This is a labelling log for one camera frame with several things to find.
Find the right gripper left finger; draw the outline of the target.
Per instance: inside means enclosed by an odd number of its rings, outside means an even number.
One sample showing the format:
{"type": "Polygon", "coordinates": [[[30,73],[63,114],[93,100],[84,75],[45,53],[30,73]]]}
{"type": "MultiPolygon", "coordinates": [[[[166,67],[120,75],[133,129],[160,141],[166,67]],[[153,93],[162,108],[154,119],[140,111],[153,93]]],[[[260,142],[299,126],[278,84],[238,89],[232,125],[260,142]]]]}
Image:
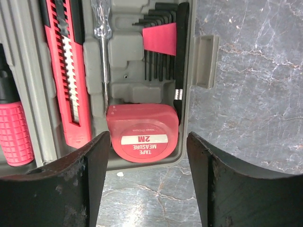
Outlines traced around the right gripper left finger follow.
{"type": "Polygon", "coordinates": [[[0,179],[3,227],[94,227],[107,171],[110,135],[26,174],[0,179]]]}

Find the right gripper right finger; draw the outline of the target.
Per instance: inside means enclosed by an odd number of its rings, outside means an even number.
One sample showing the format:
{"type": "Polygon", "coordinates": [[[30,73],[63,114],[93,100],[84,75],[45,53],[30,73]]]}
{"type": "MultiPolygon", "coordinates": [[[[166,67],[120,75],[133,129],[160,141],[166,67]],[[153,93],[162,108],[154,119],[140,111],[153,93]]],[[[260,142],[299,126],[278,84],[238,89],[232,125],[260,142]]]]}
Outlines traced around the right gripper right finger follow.
{"type": "Polygon", "coordinates": [[[302,226],[302,175],[253,165],[194,132],[187,155],[204,227],[302,226]]]}

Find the long red handled screwdriver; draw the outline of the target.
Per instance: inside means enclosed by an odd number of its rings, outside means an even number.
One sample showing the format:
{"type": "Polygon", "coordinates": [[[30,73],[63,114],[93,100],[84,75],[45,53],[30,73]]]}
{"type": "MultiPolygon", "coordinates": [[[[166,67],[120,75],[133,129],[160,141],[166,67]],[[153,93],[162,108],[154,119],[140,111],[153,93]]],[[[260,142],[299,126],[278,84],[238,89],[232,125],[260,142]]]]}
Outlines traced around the long red handled screwdriver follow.
{"type": "Polygon", "coordinates": [[[35,159],[24,109],[2,44],[0,45],[0,145],[10,166],[24,166],[35,159]]]}

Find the red tape measure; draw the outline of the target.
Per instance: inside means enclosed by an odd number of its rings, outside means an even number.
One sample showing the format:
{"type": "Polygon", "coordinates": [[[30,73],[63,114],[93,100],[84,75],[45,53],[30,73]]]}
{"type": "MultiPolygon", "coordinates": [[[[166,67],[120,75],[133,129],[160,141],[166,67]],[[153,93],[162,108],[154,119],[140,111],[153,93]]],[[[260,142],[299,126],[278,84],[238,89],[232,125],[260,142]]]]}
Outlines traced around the red tape measure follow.
{"type": "Polygon", "coordinates": [[[177,146],[182,120],[183,86],[190,4],[177,9],[177,54],[174,79],[144,80],[144,84],[119,83],[123,104],[111,105],[107,123],[115,152],[134,163],[151,163],[169,156],[177,146]]]}

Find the grey plastic tool case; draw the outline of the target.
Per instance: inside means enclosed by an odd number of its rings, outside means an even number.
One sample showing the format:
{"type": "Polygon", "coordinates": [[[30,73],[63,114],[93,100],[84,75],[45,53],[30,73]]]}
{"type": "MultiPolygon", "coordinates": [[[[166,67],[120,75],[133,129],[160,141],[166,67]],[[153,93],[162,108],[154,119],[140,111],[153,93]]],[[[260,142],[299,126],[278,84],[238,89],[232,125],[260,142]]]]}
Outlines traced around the grey plastic tool case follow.
{"type": "MultiPolygon", "coordinates": [[[[163,71],[163,81],[148,80],[144,69],[143,42],[138,19],[154,9],[153,0],[112,1],[109,23],[112,37],[108,44],[110,63],[110,103],[173,104],[175,82],[163,71]]],[[[153,163],[132,163],[109,152],[108,171],[172,166],[185,155],[190,87],[214,86],[219,37],[195,35],[197,2],[190,1],[187,50],[185,57],[182,122],[178,143],[166,158],[153,163]]],[[[26,166],[9,166],[0,158],[1,176],[24,174],[73,152],[64,139],[56,96],[51,56],[46,42],[44,17],[38,0],[3,0],[0,3],[0,42],[11,68],[26,115],[35,160],[26,166]]],[[[91,2],[82,2],[84,25],[84,65],[89,98],[92,136],[107,130],[104,114],[100,45],[94,36],[95,17],[91,2]]]]}

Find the red black utility knife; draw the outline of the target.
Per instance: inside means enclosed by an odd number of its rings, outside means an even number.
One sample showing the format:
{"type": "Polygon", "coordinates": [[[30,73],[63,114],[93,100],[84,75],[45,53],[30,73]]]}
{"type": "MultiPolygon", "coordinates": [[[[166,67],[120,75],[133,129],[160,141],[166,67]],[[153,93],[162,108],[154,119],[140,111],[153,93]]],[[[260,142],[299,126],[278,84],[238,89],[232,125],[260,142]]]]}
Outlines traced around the red black utility knife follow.
{"type": "Polygon", "coordinates": [[[85,79],[85,41],[80,0],[41,0],[53,78],[66,144],[80,148],[92,139],[85,79]]]}

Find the hex key set red holder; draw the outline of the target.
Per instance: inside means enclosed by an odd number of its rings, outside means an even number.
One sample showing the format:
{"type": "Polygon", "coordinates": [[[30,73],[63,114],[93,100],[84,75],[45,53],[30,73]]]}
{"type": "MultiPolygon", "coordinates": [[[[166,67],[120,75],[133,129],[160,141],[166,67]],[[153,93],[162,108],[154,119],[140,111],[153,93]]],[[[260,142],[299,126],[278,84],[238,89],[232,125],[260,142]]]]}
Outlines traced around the hex key set red holder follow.
{"type": "Polygon", "coordinates": [[[174,79],[177,9],[176,3],[157,2],[153,9],[132,24],[142,28],[145,80],[174,79]]]}

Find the clear voltage tester screwdriver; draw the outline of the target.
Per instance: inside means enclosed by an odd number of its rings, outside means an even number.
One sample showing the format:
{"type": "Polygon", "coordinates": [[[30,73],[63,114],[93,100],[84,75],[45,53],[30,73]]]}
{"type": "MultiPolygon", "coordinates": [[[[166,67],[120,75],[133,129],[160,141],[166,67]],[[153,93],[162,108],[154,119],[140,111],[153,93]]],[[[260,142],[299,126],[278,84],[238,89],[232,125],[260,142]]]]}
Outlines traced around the clear voltage tester screwdriver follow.
{"type": "Polygon", "coordinates": [[[102,82],[104,84],[103,97],[105,113],[109,106],[109,82],[110,82],[110,66],[108,60],[108,41],[112,36],[112,29],[109,24],[109,16],[111,9],[110,0],[92,0],[92,10],[95,16],[94,35],[100,43],[100,55],[102,66],[102,82]]]}

